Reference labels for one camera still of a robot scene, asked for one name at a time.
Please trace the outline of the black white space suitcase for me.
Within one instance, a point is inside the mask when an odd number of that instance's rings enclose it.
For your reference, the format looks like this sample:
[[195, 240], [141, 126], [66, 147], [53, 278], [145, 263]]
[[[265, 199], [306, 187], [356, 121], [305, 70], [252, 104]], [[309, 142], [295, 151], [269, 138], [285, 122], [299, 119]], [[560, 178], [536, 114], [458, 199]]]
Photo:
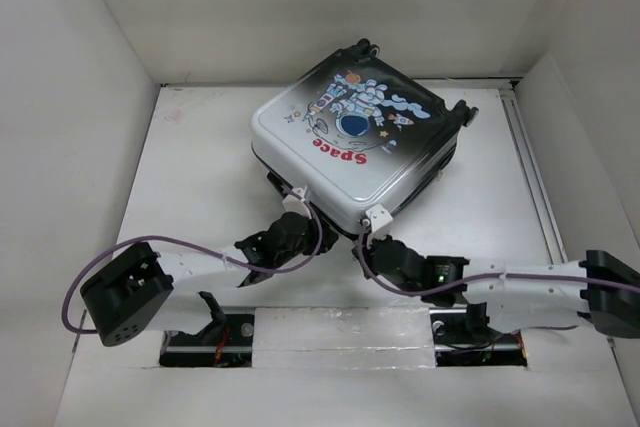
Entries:
[[354, 238], [370, 208], [401, 212], [454, 156], [478, 114], [382, 61], [363, 38], [338, 49], [251, 119], [251, 147], [274, 184], [306, 189], [314, 210]]

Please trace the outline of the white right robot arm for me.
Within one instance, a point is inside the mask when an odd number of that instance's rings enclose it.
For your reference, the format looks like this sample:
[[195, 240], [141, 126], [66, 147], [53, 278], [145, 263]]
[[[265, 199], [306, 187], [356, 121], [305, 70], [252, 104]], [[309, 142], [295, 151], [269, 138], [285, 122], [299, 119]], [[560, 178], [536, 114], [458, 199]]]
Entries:
[[495, 332], [590, 324], [604, 336], [639, 336], [639, 274], [612, 254], [542, 266], [456, 256], [422, 256], [392, 237], [363, 234], [353, 252], [366, 277], [386, 291], [437, 307], [463, 305], [473, 340]]

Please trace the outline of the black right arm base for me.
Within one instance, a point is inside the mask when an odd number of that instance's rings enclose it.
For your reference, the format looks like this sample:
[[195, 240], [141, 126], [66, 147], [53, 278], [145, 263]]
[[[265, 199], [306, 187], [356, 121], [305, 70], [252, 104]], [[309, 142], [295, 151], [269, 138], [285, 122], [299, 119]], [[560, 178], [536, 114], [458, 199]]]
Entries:
[[487, 325], [484, 307], [429, 310], [437, 367], [526, 367], [518, 330], [500, 333]]

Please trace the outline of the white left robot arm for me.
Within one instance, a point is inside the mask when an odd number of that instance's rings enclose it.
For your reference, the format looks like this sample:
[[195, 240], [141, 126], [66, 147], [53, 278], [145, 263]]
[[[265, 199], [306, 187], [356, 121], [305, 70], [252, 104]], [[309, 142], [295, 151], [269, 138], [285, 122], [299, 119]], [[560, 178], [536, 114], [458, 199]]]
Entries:
[[186, 332], [208, 344], [226, 328], [213, 295], [223, 273], [245, 269], [240, 284], [253, 286], [304, 267], [338, 238], [317, 214], [295, 212], [222, 250], [167, 236], [141, 236], [100, 254], [69, 290], [80, 293], [93, 323], [90, 331], [105, 347], [122, 345], [145, 329]]

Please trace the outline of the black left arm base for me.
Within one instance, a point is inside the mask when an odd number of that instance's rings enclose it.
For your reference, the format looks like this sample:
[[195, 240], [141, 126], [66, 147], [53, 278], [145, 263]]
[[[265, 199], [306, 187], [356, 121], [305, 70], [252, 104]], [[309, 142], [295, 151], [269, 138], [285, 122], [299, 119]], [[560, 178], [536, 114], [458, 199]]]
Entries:
[[212, 293], [201, 291], [198, 296], [207, 305], [207, 323], [194, 334], [166, 331], [159, 365], [166, 368], [250, 368], [256, 309], [224, 309]]

